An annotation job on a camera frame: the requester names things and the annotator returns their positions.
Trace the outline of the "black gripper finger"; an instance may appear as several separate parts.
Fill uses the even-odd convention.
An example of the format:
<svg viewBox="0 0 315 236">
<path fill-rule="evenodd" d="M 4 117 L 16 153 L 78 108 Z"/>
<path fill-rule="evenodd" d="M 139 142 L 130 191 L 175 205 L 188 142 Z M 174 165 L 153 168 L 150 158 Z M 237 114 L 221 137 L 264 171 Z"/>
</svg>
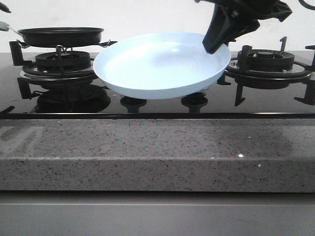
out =
<svg viewBox="0 0 315 236">
<path fill-rule="evenodd" d="M 11 13 L 10 9 L 3 3 L 0 3 L 0 10 L 6 13 Z"/>
</svg>

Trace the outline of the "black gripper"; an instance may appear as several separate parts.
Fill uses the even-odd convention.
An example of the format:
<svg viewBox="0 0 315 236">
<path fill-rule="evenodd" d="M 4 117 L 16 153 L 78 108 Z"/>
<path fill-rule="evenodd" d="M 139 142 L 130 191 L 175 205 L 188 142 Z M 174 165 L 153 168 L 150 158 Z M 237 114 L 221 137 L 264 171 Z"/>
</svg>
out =
<svg viewBox="0 0 315 236">
<path fill-rule="evenodd" d="M 214 54 L 222 44 L 256 31 L 260 27 L 258 20 L 275 18 L 283 22 L 292 13 L 280 0 L 212 0 L 211 3 L 215 8 L 202 41 L 209 54 Z"/>
</svg>

